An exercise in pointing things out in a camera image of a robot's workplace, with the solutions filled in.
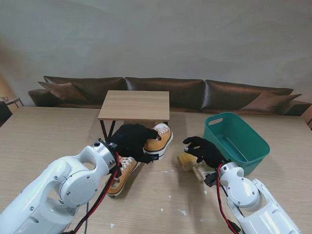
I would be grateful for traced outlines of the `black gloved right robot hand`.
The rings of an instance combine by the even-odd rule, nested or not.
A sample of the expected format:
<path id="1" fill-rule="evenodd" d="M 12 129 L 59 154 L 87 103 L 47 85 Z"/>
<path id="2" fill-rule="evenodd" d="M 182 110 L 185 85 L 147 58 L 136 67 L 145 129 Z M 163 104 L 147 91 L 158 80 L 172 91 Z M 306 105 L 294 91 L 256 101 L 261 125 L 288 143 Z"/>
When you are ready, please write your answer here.
<path id="1" fill-rule="evenodd" d="M 218 148 L 204 138 L 192 136 L 183 140 L 183 143 L 188 145 L 184 152 L 197 157 L 197 163 L 205 161 L 209 167 L 218 168 L 222 162 L 226 161 Z"/>

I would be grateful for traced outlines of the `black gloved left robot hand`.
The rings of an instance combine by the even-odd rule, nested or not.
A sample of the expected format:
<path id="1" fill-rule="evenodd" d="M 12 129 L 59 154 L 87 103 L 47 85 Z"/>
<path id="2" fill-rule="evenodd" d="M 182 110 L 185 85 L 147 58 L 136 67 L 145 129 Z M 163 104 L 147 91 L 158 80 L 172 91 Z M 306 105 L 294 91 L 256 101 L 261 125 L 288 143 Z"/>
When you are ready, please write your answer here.
<path id="1" fill-rule="evenodd" d="M 107 139 L 107 143 L 115 144 L 115 150 L 121 157 L 132 157 L 136 162 L 150 163 L 151 156 L 147 156 L 143 147 L 150 139 L 156 139 L 158 132 L 141 124 L 123 124 Z"/>

